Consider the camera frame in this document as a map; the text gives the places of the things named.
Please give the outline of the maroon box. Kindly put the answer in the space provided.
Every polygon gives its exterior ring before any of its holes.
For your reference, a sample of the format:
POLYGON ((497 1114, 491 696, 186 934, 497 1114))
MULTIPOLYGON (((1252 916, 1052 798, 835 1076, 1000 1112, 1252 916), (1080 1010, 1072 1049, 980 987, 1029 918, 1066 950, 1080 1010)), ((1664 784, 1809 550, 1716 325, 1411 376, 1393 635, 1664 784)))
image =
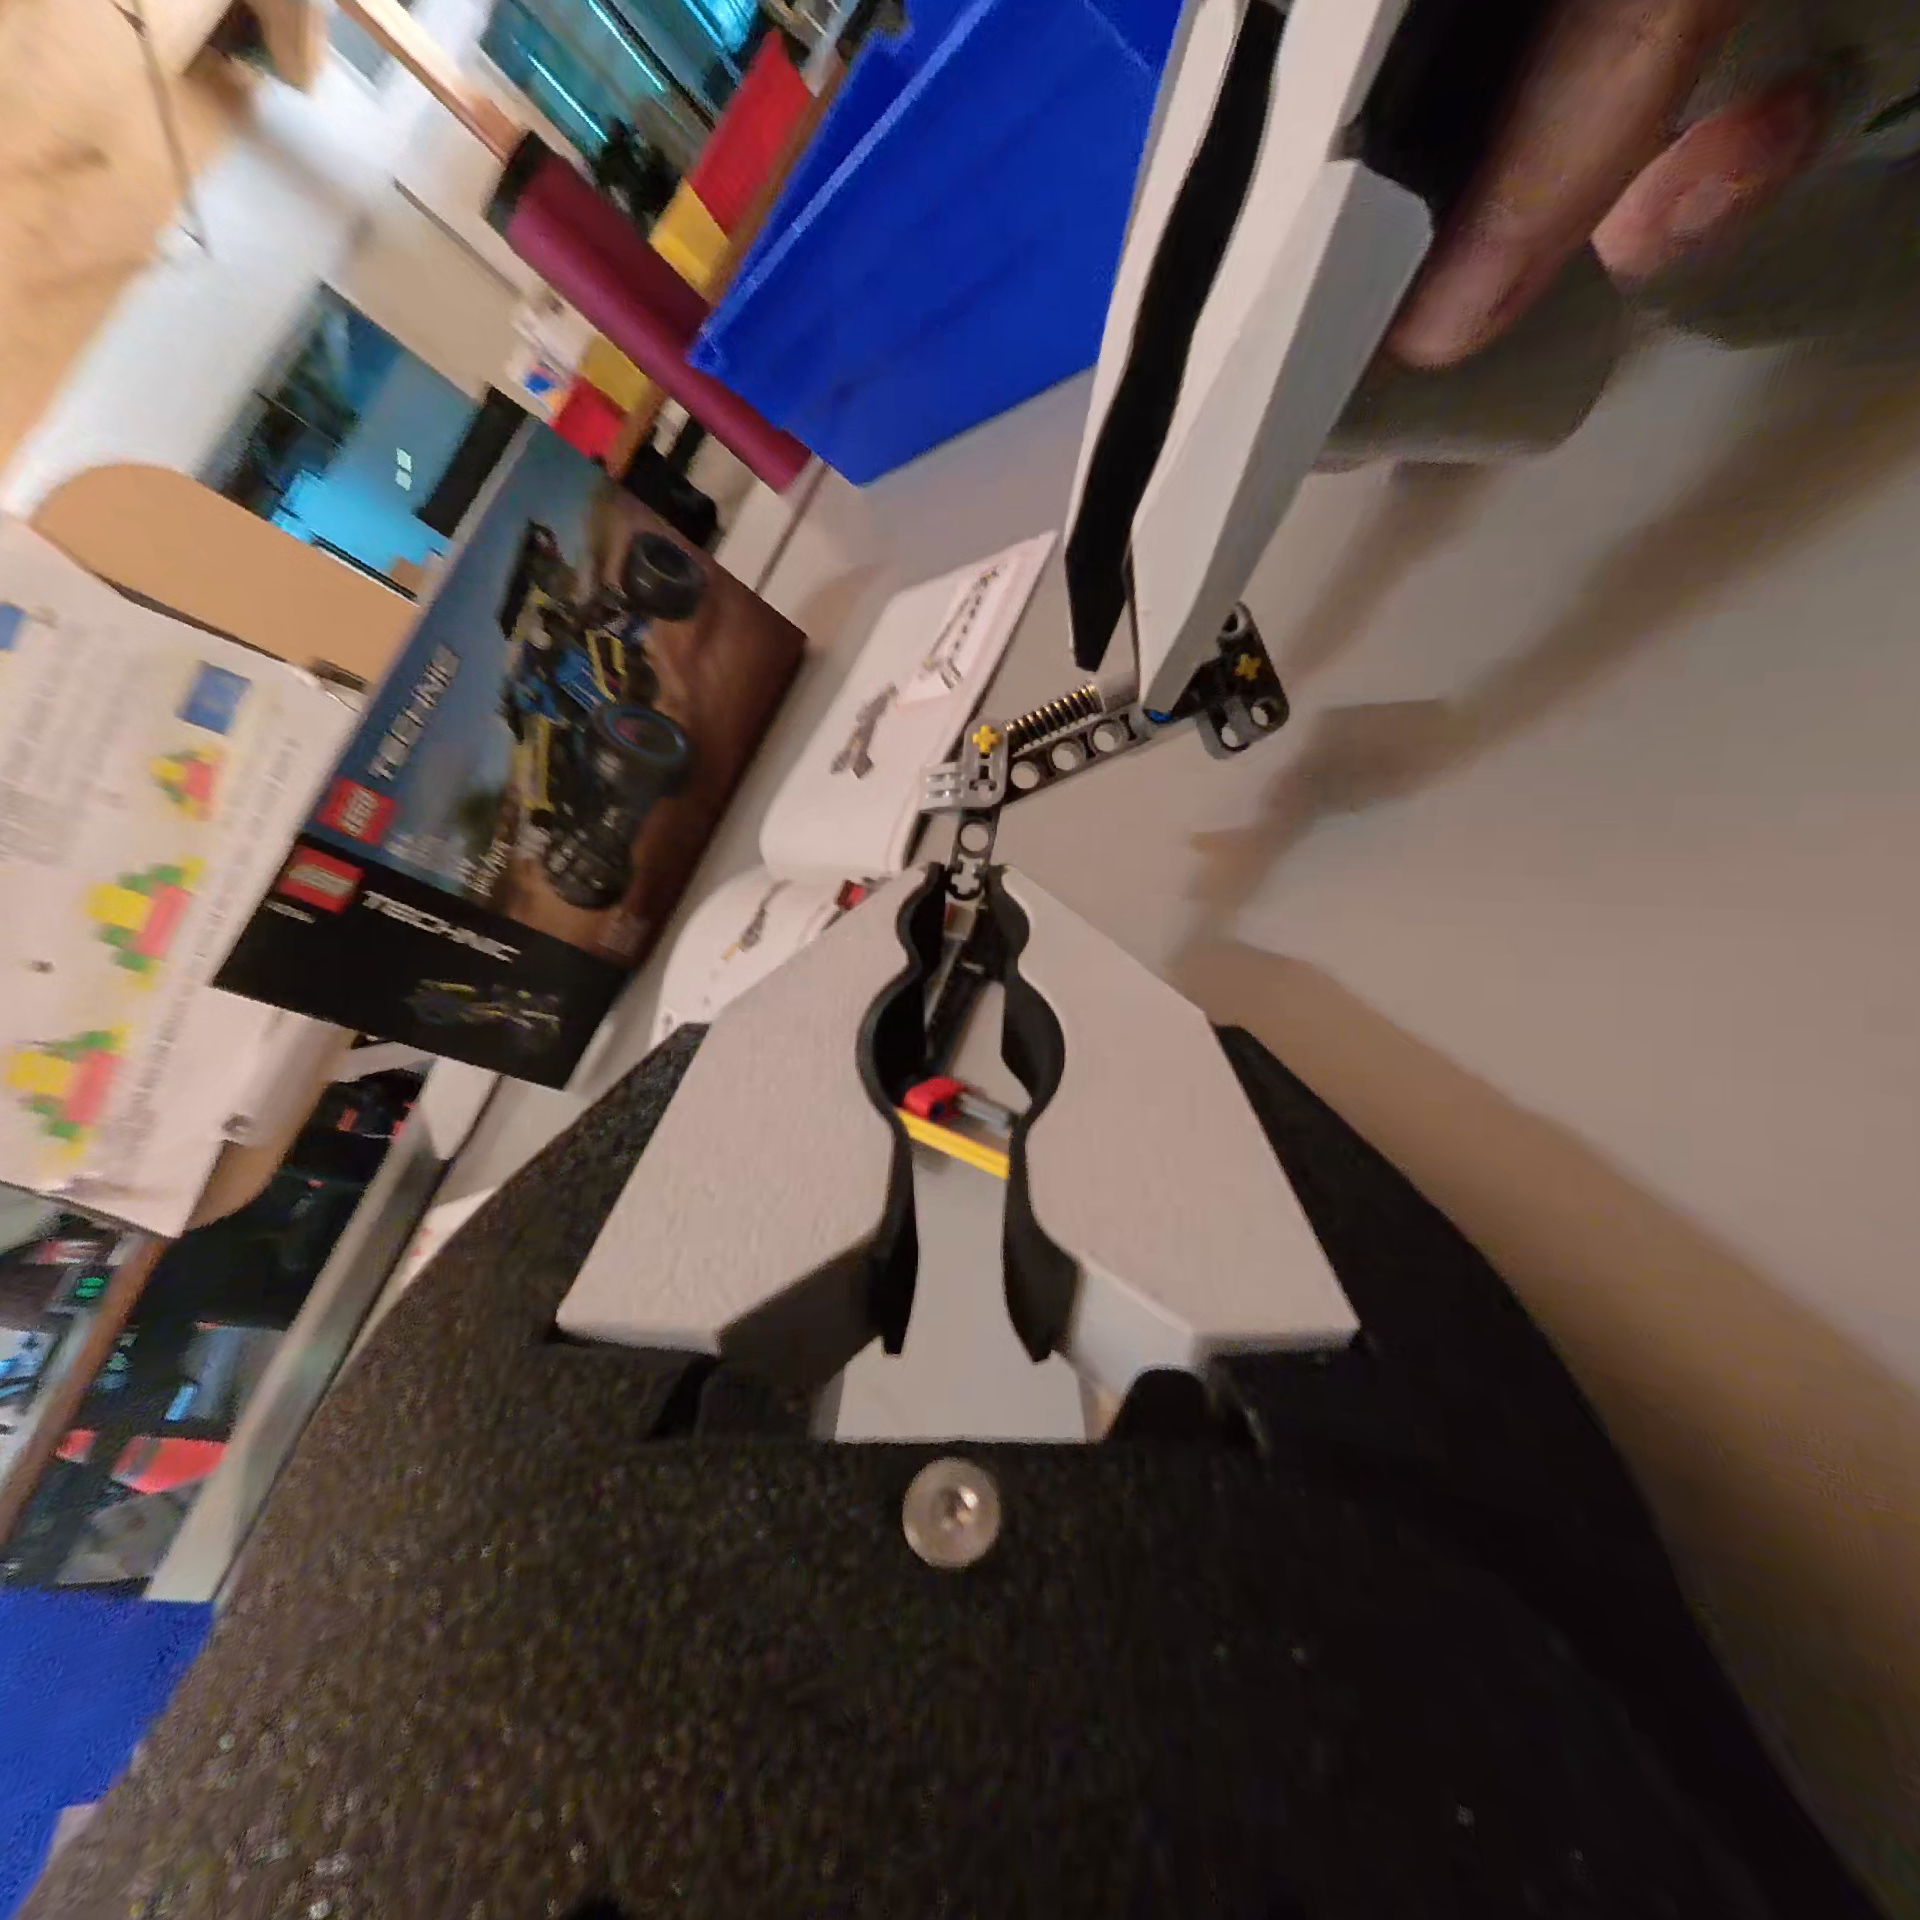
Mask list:
POLYGON ((759 483, 783 493, 802 478, 809 451, 693 366, 709 302, 539 132, 504 161, 488 225, 759 483))

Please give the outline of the person's right hand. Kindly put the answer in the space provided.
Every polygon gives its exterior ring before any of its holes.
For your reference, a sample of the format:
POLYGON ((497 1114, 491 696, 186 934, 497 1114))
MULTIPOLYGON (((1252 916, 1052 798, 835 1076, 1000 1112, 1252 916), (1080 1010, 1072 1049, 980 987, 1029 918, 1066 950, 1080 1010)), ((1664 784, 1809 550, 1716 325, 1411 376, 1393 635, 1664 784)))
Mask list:
POLYGON ((1647 284, 1752 225, 1821 154, 1855 70, 1813 58, 1685 124, 1753 4, 1557 4, 1485 162, 1384 349, 1439 373, 1469 362, 1591 252, 1647 284))

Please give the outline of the lego instruction booklet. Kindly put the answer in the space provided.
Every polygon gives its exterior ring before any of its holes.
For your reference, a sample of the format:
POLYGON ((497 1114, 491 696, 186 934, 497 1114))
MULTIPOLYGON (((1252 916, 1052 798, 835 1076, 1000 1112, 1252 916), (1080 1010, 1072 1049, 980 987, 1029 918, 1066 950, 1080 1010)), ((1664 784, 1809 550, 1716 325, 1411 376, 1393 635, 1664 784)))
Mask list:
POLYGON ((759 824, 756 867, 667 954, 652 1044, 716 1019, 906 872, 925 773, 959 754, 1057 542, 1044 530, 887 604, 759 824))

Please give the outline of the dark shelf with items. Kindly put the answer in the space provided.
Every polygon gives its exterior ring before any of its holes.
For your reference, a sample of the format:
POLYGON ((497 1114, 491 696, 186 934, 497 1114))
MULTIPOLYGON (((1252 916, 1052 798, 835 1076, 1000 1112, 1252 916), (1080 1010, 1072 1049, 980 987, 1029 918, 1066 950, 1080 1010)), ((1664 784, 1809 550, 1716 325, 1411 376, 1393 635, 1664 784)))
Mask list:
POLYGON ((233 1454, 335 1378, 442 1182, 427 1058, 360 1044, 253 1198, 186 1232, 97 1334, 131 1234, 43 1210, 4 1251, 8 1588, 143 1595, 233 1454))

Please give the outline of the blue lit screen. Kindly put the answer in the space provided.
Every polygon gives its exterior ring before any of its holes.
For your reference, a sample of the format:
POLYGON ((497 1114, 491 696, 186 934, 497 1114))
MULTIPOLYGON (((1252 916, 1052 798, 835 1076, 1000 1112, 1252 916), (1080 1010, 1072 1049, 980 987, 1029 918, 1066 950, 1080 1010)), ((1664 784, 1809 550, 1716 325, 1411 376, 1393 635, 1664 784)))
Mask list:
POLYGON ((458 388, 322 286, 199 481, 416 602, 527 418, 504 390, 458 388))

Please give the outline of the black angled lego beam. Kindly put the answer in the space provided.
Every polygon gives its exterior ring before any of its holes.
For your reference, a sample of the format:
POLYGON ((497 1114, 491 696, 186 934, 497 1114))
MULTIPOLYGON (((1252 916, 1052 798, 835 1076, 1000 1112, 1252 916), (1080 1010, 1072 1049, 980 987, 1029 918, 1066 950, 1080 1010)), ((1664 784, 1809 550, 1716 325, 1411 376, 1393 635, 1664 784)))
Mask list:
POLYGON ((1243 602, 1224 620, 1215 652, 1191 675, 1168 708, 1089 681, 1081 689, 980 726, 975 745, 1000 780, 1004 798, 1024 798, 1080 778, 1095 765, 1143 752, 1163 739, 1194 731, 1208 754, 1229 762, 1285 729, 1290 698, 1243 602))

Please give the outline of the red and yellow box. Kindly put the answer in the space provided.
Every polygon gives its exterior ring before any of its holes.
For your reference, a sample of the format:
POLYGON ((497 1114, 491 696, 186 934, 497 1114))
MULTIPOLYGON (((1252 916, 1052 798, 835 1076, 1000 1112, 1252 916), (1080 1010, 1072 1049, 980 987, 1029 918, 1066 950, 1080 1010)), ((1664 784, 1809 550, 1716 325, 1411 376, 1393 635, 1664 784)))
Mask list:
POLYGON ((784 161, 812 109, 802 60, 769 33, 706 145, 655 219, 649 242, 697 298, 711 298, 769 210, 784 161))
POLYGON ((595 331, 584 348, 549 425, 554 433, 609 473, 625 473, 641 444, 642 425, 656 421, 666 402, 659 384, 625 349, 595 331))

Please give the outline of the lego set box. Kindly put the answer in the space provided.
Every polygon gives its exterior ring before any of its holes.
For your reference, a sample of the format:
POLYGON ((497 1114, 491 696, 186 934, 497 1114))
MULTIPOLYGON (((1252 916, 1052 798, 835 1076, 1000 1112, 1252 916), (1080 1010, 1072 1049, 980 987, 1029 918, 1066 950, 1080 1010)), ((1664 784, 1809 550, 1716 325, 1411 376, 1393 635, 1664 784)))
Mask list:
POLYGON ((215 987, 562 1089, 804 652, 720 560, 523 425, 215 987))

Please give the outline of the blue plastic bin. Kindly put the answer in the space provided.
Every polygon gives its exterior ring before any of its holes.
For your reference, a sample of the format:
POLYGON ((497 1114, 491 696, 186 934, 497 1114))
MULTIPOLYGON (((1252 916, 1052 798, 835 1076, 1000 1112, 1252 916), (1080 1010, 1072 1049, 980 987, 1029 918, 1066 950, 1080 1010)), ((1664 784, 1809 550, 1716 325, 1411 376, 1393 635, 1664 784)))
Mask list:
POLYGON ((691 363, 853 484, 1091 368, 1181 12, 906 4, 691 363))
POLYGON ((3 1590, 3 1915, 41 1876, 61 1814, 125 1772, 213 1621, 207 1603, 3 1590))

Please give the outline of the lego chassis assembly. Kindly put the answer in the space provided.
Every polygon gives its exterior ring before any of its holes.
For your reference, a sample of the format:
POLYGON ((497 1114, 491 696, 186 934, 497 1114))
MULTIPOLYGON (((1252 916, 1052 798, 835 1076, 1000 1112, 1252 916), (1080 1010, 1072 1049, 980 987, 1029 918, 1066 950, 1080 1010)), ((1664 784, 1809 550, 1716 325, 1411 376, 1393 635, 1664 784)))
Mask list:
POLYGON ((1007 1184, 1020 1109, 959 1076, 929 1075, 907 1086, 897 1115, 911 1142, 1007 1184))

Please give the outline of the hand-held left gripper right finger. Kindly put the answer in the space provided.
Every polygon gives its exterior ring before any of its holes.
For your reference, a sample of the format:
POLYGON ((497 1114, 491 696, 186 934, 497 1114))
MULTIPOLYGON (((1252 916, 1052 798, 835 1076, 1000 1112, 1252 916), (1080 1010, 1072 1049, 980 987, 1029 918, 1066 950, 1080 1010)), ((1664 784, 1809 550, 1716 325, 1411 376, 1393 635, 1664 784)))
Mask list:
POLYGON ((1356 1308, 1212 1021, 1017 872, 997 925, 1000 1056, 1024 1093, 1002 1276, 1029 1357, 1124 1397, 1346 1350, 1356 1308))

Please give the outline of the cardboard box with printed side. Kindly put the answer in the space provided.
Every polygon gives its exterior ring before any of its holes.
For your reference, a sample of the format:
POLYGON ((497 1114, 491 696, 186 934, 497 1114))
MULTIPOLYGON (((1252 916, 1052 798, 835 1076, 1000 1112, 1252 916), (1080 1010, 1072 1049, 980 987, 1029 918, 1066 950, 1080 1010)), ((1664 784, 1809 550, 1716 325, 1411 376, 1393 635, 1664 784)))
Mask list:
POLYGON ((177 1238, 268 1182, 348 1054, 213 978, 416 608, 152 464, 3 533, 4 1187, 177 1238))

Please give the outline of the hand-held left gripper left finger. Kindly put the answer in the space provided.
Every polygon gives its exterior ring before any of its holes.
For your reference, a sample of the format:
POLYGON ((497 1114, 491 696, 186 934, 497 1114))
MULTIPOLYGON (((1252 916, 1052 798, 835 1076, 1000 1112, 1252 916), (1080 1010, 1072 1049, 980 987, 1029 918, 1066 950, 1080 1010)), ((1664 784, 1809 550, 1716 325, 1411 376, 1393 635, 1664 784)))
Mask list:
POLYGON ((557 1308, 568 1340, 720 1361, 815 1402, 897 1354, 914 1161, 881 1064, 922 1056, 907 873, 711 1021, 557 1308))

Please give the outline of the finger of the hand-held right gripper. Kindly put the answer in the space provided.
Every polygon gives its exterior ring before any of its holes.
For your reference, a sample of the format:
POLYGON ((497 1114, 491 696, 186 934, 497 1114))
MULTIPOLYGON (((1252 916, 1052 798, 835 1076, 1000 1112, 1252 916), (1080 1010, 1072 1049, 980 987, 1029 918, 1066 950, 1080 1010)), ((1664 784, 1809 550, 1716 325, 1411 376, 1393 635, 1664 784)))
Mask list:
POLYGON ((1252 188, 1274 97, 1281 6, 1240 4, 1197 139, 1187 158, 1163 165, 1177 88, 1200 76, 1194 44, 1208 16, 1221 16, 1219 6, 1191 6, 1181 58, 1165 74, 1122 252, 1143 272, 1114 286, 1116 340, 1105 340, 1098 360, 1114 384, 1089 417, 1063 553, 1072 658, 1083 670, 1105 665, 1131 614, 1137 517, 1168 444, 1194 334, 1252 188))
POLYGON ((1408 13, 1306 3, 1281 22, 1252 173, 1128 539, 1147 708, 1170 708, 1215 652, 1434 242, 1426 201, 1357 154, 1408 13))

